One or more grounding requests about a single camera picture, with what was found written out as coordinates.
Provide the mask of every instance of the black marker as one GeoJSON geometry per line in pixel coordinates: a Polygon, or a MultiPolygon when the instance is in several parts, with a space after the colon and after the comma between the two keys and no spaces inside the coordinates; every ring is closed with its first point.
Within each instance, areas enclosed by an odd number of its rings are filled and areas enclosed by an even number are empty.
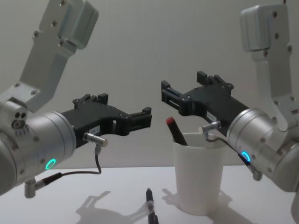
{"type": "Polygon", "coordinates": [[[158,216],[155,214],[154,210],[153,192],[149,188],[146,191],[146,207],[148,208],[149,224],[159,224],[158,216]]]}
{"type": "Polygon", "coordinates": [[[174,118],[170,117],[166,119],[166,124],[169,127],[169,130],[173,136],[174,141],[180,145],[187,146],[187,142],[183,134],[181,133],[180,129],[178,128],[178,125],[174,120],[174,118]]]}

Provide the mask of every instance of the white cup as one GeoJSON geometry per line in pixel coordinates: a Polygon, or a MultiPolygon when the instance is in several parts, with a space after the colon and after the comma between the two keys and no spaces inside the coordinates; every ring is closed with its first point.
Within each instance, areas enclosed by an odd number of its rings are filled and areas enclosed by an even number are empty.
{"type": "Polygon", "coordinates": [[[188,146],[173,143],[178,203],[186,213],[208,215],[217,207],[226,144],[201,133],[183,135],[188,146]]]}

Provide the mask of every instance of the white table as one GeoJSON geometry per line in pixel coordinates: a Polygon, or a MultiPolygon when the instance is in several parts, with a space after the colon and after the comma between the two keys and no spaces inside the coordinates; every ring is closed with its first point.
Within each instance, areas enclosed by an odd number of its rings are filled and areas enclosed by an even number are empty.
{"type": "MultiPolygon", "coordinates": [[[[56,172],[51,170],[38,180],[56,172]]],[[[145,191],[153,191],[160,224],[294,224],[285,193],[244,166],[223,170],[218,212],[210,217],[178,209],[173,167],[105,168],[101,175],[70,175],[26,199],[23,185],[0,196],[0,224],[147,224],[145,191]]]]}

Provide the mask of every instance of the cable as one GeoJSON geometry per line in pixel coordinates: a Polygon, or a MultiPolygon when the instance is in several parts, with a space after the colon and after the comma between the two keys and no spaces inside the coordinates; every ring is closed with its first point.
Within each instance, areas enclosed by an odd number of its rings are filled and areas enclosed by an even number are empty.
{"type": "Polygon", "coordinates": [[[223,138],[215,138],[215,139],[206,139],[208,142],[216,142],[216,141],[222,141],[224,142],[227,146],[229,146],[231,149],[233,149],[236,153],[238,153],[238,156],[240,157],[240,159],[245,163],[246,166],[249,166],[251,163],[248,162],[237,150],[235,150],[233,147],[231,147],[231,145],[226,141],[224,140],[223,138]]]}
{"type": "Polygon", "coordinates": [[[97,165],[98,168],[98,172],[94,172],[94,171],[74,171],[74,172],[68,172],[68,173],[57,173],[54,174],[52,176],[48,176],[42,180],[39,181],[39,183],[42,183],[42,187],[45,187],[47,185],[49,185],[50,183],[58,180],[59,178],[63,177],[63,176],[67,176],[67,175],[72,175],[72,174],[95,174],[95,175],[100,175],[102,173],[102,169],[99,163],[99,155],[96,154],[95,155],[95,163],[97,165]]]}
{"type": "Polygon", "coordinates": [[[99,163],[99,156],[95,155],[95,163],[97,164],[97,168],[98,168],[98,172],[94,172],[94,171],[75,171],[75,172],[68,172],[68,173],[64,173],[62,174],[62,176],[67,176],[67,175],[72,175],[72,174],[96,174],[96,175],[100,175],[102,173],[102,169],[99,163]]]}

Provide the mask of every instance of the pen on table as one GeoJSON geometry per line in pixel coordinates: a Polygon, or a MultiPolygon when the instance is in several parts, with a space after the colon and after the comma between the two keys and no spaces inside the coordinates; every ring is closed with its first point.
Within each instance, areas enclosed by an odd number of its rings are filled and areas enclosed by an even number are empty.
{"type": "Polygon", "coordinates": [[[149,188],[146,190],[146,207],[148,208],[149,224],[159,224],[158,216],[154,210],[153,192],[149,188]]]}
{"type": "Polygon", "coordinates": [[[166,119],[166,124],[169,127],[169,130],[173,136],[174,141],[180,145],[187,146],[187,142],[186,142],[183,134],[181,133],[174,118],[170,117],[170,118],[166,119]]]}

